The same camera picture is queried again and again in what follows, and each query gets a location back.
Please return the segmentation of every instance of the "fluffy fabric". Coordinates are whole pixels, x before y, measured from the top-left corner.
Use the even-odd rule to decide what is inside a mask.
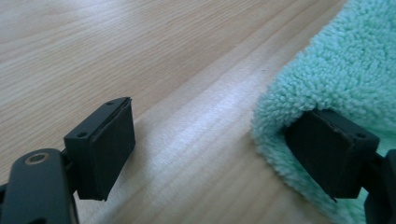
[[[330,108],[396,148],[396,1],[350,0],[276,77],[257,103],[252,136],[284,181],[334,223],[365,223],[357,200],[332,201],[287,148],[280,133],[304,111]]]

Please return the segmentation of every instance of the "black mount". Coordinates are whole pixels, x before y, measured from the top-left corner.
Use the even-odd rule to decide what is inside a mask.
[[[78,223],[73,197],[106,200],[134,150],[131,98],[109,101],[64,137],[17,159],[0,186],[1,224]]]
[[[396,149],[385,158],[379,138],[331,110],[305,112],[285,132],[294,156],[333,199],[355,199],[361,187],[368,224],[396,223]]]

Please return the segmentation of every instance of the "black plastic part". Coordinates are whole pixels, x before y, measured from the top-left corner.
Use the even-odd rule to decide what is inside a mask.
[[[78,223],[60,151],[39,149],[15,161],[0,222]]]
[[[381,166],[390,203],[390,221],[396,223],[396,149],[390,150]]]
[[[67,158],[76,165],[78,197],[106,200],[134,149],[131,98],[105,103],[64,137]]]
[[[0,220],[3,211],[4,197],[6,196],[7,184],[0,186]]]
[[[288,147],[323,190],[356,198],[364,162],[375,157],[379,138],[331,110],[305,112],[286,130]]]

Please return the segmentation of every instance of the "table surface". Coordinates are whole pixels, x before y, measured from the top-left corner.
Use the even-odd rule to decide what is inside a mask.
[[[329,223],[249,136],[281,67],[343,0],[0,3],[0,183],[98,106],[133,98],[136,146],[81,223]]]

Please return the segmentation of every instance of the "screw hole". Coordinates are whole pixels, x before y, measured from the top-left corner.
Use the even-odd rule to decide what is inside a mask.
[[[87,133],[79,133],[79,134],[77,135],[77,137],[83,137],[83,136],[85,136],[85,135],[87,135]]]
[[[358,136],[359,138],[366,138],[366,135],[363,133],[356,133],[356,136]]]
[[[46,224],[47,220],[44,219],[43,217],[36,218],[35,220],[29,222],[29,224]]]

